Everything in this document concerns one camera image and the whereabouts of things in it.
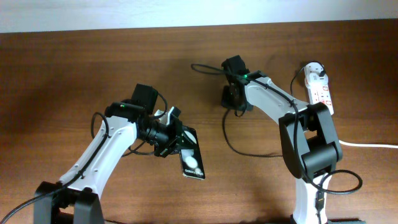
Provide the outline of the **black Galaxy flip phone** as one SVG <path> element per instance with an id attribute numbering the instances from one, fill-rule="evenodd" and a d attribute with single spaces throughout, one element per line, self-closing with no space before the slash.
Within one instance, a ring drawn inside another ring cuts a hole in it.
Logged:
<path id="1" fill-rule="evenodd" d="M 205 170 L 201 158 L 197 133 L 193 128 L 186 126 L 184 128 L 189 129 L 190 132 L 193 133 L 197 139 L 197 145 L 192 146 L 183 144 L 179 152 L 183 176 L 192 179 L 205 180 Z"/>

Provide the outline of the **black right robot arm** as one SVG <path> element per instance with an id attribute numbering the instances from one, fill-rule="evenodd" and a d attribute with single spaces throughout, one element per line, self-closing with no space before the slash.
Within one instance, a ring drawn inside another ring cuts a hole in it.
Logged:
<path id="1" fill-rule="evenodd" d="M 228 81 L 223 107 L 236 116 L 257 107 L 279 125 L 282 157 L 295 177 L 291 223 L 328 223 L 328 184 L 343 153 L 327 106 L 294 98 L 265 73 L 251 72 L 238 55 L 226 59 L 221 68 Z"/>

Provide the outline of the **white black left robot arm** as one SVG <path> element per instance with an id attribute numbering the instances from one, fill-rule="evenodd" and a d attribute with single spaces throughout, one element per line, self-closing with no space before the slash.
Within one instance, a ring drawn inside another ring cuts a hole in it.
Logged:
<path id="1" fill-rule="evenodd" d="M 154 111 L 160 93 L 138 84 L 130 99 L 114 102 L 72 168 L 56 184 L 42 182 L 34 223 L 105 223 L 100 198 L 119 160 L 136 140 L 154 147 L 156 157 L 178 154 L 185 177 L 205 179 L 196 131 L 182 124 L 176 107 Z"/>

